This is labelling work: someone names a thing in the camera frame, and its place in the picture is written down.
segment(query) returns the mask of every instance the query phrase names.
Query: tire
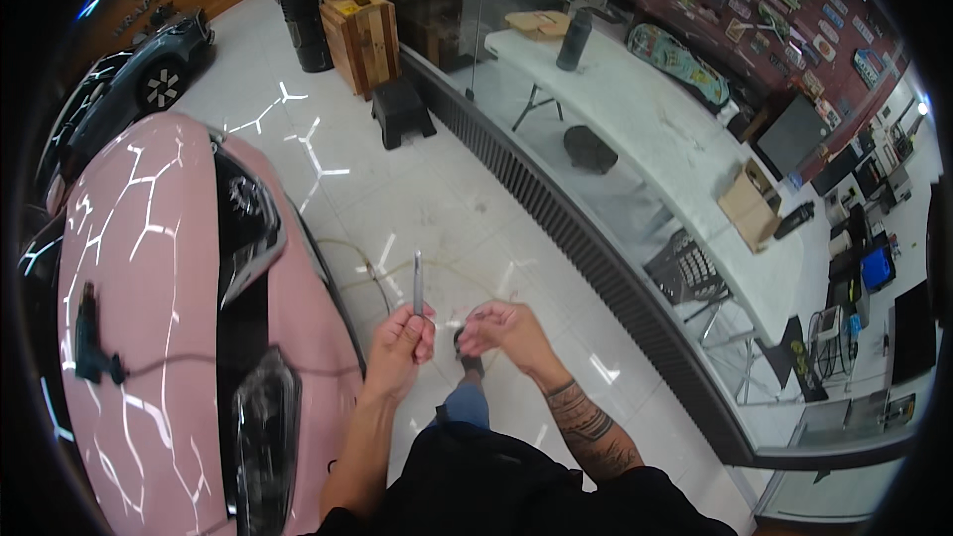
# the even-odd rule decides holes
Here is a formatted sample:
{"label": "tire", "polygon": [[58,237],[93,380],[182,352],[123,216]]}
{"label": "tire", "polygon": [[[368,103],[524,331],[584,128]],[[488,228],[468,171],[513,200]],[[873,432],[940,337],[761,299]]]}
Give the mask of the tire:
{"label": "tire", "polygon": [[139,77],[139,104],[147,114],[162,112],[178,101],[186,87],[185,66],[179,61],[160,61]]}

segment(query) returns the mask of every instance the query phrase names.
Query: jeans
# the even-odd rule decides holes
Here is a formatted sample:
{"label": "jeans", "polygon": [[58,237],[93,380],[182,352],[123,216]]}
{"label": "jeans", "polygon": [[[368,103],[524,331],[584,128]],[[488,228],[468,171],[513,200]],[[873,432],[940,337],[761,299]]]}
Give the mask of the jeans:
{"label": "jeans", "polygon": [[[447,411],[448,422],[470,423],[490,430],[490,407],[486,403],[486,398],[480,393],[479,387],[472,383],[457,386],[443,401],[443,405]],[[435,424],[436,419],[427,424],[427,427],[430,428]]]}

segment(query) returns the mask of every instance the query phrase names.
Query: foot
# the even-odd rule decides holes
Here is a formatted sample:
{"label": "foot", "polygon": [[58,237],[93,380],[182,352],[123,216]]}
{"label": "foot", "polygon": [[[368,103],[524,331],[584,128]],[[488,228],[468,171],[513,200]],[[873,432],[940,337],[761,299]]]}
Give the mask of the foot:
{"label": "foot", "polygon": [[480,357],[477,356],[474,358],[472,356],[460,356],[460,349],[457,346],[457,339],[460,337],[461,333],[463,333],[463,328],[459,328],[457,333],[454,334],[454,350],[457,352],[457,358],[459,359],[460,364],[463,365],[463,372],[474,370],[482,379],[486,373],[483,371],[483,361],[480,359]]}

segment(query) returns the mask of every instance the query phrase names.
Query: black bottle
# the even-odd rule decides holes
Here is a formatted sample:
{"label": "black bottle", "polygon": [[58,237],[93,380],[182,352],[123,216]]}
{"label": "black bottle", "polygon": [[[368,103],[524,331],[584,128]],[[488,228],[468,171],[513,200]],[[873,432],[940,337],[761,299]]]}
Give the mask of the black bottle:
{"label": "black bottle", "polygon": [[780,221],[778,229],[775,230],[774,237],[778,240],[784,238],[793,232],[798,226],[807,220],[814,218],[814,201],[802,203],[797,209],[787,214],[787,217]]}
{"label": "black bottle", "polygon": [[563,71],[575,71],[592,30],[593,16],[587,11],[577,11],[576,17],[569,22],[569,29],[562,40],[562,48],[555,59],[555,65]]}

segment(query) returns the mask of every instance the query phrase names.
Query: forearm tattoo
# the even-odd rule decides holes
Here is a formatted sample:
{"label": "forearm tattoo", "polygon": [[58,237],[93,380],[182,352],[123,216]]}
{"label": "forearm tattoo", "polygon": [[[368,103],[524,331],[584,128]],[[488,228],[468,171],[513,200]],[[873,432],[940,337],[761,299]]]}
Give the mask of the forearm tattoo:
{"label": "forearm tattoo", "polygon": [[614,478],[639,460],[636,448],[629,446],[631,441],[627,438],[629,443],[625,446],[612,436],[603,439],[615,422],[586,397],[576,380],[548,393],[546,403],[566,447],[594,481]]}

